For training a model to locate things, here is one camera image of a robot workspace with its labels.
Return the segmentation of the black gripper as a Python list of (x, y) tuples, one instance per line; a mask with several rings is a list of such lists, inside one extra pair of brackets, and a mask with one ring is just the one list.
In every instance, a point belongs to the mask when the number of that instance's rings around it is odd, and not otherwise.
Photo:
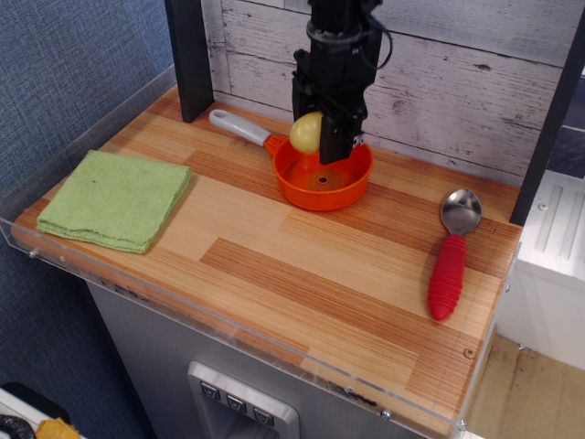
[(297, 121), (323, 112), (319, 160), (322, 165), (351, 156), (366, 119), (364, 93), (375, 81), (382, 34), (368, 31), (352, 42), (311, 41), (293, 56), (292, 111)]

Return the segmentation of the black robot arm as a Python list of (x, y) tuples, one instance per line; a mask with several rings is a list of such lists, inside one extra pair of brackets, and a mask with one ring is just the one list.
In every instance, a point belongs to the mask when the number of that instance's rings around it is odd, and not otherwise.
[(319, 160), (347, 159), (363, 134), (365, 91), (377, 76), (383, 31), (372, 16), (379, 1), (311, 1), (310, 49), (294, 52), (295, 120), (321, 112)]

